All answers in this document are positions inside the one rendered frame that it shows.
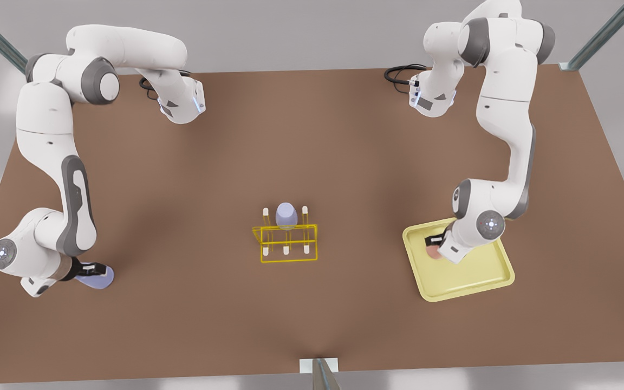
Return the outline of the lavender cup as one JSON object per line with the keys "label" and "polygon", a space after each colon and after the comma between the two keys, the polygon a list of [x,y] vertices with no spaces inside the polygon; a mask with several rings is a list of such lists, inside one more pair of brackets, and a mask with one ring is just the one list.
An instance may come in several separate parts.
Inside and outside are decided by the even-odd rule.
{"label": "lavender cup", "polygon": [[298,214],[291,203],[280,203],[275,214],[276,225],[282,230],[291,230],[298,224]]}
{"label": "lavender cup", "polygon": [[106,267],[106,273],[96,276],[76,276],[75,279],[82,284],[94,289],[106,289],[114,281],[114,271],[111,267]]}

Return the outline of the pale yellow tray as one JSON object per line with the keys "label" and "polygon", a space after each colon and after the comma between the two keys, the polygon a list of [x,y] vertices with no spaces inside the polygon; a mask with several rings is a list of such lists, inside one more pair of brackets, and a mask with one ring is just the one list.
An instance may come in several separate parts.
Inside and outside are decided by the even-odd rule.
{"label": "pale yellow tray", "polygon": [[501,239],[471,250],[458,263],[428,256],[425,238],[444,231],[454,217],[411,225],[402,233],[419,293],[431,303],[505,287],[515,272]]}

